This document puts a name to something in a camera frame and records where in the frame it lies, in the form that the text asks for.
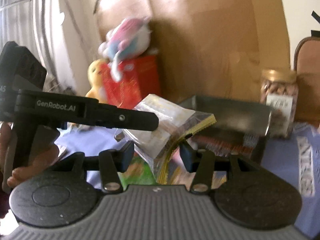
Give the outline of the person's left hand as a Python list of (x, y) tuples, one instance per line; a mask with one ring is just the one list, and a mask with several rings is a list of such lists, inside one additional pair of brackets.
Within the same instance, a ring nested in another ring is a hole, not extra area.
[(57, 129), (39, 126), (26, 164), (9, 168), (8, 163), (13, 159), (11, 152), (16, 142), (16, 134), (7, 122), (1, 122), (1, 189), (8, 193), (10, 189), (53, 165), (59, 156), (59, 148), (55, 145), (59, 135)]

